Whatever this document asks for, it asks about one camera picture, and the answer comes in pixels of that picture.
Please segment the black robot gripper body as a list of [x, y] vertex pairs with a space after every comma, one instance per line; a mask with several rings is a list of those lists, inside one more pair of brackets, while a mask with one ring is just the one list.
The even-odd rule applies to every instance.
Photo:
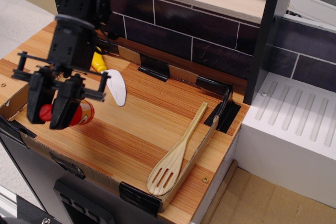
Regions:
[[26, 81], [31, 88], [37, 87], [38, 78], [32, 73], [24, 71], [26, 59], [34, 59], [46, 63], [36, 73], [45, 77], [42, 87], [46, 90], [59, 90], [63, 82], [58, 81], [59, 74], [63, 74], [69, 81], [72, 72], [93, 73], [90, 71], [93, 54], [97, 52], [97, 27], [85, 20], [69, 15], [57, 15], [54, 36], [46, 59], [21, 52], [18, 66], [13, 70], [12, 78]]

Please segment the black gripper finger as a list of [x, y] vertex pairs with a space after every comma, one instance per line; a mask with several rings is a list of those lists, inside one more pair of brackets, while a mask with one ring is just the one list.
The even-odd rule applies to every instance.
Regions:
[[39, 111], [45, 104], [51, 104], [55, 95], [54, 78], [49, 70], [35, 71], [28, 82], [27, 117], [33, 124], [44, 124]]
[[59, 84], [57, 96], [52, 104], [52, 118], [49, 125], [51, 129], [63, 130], [70, 125], [81, 102], [83, 80], [79, 74], [75, 74]]

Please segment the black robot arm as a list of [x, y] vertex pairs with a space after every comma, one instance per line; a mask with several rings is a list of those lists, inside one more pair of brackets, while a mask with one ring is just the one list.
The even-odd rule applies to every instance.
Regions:
[[27, 118], [30, 123], [43, 124], [41, 112], [51, 105], [49, 127], [62, 130], [69, 127], [80, 103], [85, 98], [103, 101], [109, 76], [103, 73], [98, 90], [87, 89], [80, 73], [90, 72], [97, 52], [98, 34], [110, 15], [110, 0], [59, 0], [54, 36], [45, 66], [34, 73], [24, 71], [27, 59], [38, 58], [26, 52], [13, 78], [28, 82]]

